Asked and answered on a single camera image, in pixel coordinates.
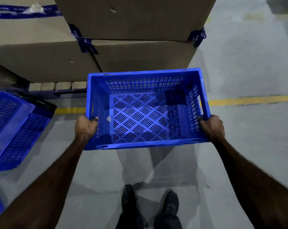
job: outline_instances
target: concrete floor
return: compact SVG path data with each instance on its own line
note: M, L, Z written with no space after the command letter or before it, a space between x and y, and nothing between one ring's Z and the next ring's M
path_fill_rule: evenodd
M288 95L288 0L217 0L190 67L208 98ZM84 107L84 99L55 100ZM228 141L288 187L288 103L211 107ZM77 115L55 116L20 167L0 173L8 206L73 140ZM179 195L183 228L253 228L210 143L82 154L57 228L115 228L120 190L135 184L148 224L167 188Z

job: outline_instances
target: person's left arm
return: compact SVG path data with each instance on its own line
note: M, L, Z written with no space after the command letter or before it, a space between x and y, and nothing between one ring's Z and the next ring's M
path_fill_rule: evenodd
M98 118L81 116L75 139L61 157L38 177L0 215L1 229L53 229L60 218L78 160L96 132Z

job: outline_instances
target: person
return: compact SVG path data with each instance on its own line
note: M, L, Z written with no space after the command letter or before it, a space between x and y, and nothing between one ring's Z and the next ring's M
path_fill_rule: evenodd
M254 228L288 228L288 189L238 153L225 139L223 122L212 115L199 118L203 132L215 145L239 203ZM0 215L1 229L53 229L61 215L81 153L93 137L98 118L81 116L75 123L75 139L61 157L38 177ZM136 207L135 192L126 185L121 196L122 213L117 229L143 228L143 218ZM155 229L181 229L177 217L179 200L169 191L155 217Z

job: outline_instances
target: forearm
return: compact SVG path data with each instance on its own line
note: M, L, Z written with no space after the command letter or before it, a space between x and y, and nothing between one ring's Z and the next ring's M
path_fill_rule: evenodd
M213 143L253 226L288 228L288 189L249 162L225 139Z
M1 214L0 228L55 228L85 144L85 140L75 139Z

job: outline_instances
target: pants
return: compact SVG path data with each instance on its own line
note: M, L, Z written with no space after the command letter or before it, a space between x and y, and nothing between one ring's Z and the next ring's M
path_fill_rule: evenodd
M138 209L125 209L119 218L115 229L143 229L143 217ZM158 214L155 217L154 229L182 229L180 220L175 215Z

